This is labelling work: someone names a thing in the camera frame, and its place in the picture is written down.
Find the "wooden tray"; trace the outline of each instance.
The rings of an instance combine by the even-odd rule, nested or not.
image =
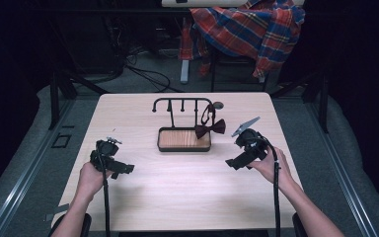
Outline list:
[[[196,138],[194,127],[161,127],[158,147],[164,152],[202,152],[211,147],[210,132],[200,139]]]

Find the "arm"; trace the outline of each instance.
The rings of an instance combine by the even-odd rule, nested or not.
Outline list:
[[[52,237],[80,236],[88,205],[94,198],[94,194],[103,186],[103,179],[103,173],[97,171],[91,163],[84,164],[81,169],[75,197],[70,203],[63,220],[51,235]]]
[[[275,148],[279,160],[278,187],[288,198],[303,223],[308,236],[343,236],[332,221],[306,196],[300,186],[293,180],[284,153]],[[257,169],[264,177],[273,182],[273,156],[270,148],[262,161],[253,161],[249,166]]]

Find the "bow tie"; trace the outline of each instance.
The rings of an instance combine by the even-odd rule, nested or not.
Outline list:
[[[202,138],[210,130],[217,133],[224,134],[224,131],[226,130],[226,122],[224,121],[224,119],[221,119],[217,123],[213,124],[212,126],[196,125],[195,126],[196,138],[198,139]]]

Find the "silver blade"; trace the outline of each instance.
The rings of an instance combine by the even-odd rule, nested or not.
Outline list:
[[[257,120],[259,120],[261,117],[256,117],[254,119],[251,119],[247,122],[244,122],[242,123],[239,128],[233,132],[232,134],[232,137],[236,136],[236,135],[239,135],[240,133],[242,133],[244,130],[246,130],[248,127],[250,127],[252,124],[254,124],[255,122],[257,122]]]

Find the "plaid shirt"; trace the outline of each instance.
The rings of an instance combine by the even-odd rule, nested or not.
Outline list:
[[[184,22],[179,58],[203,58],[201,74],[209,71],[211,45],[230,56],[256,61],[253,76],[278,69],[297,44],[305,12],[292,0],[249,0],[237,9],[190,9],[194,24]]]

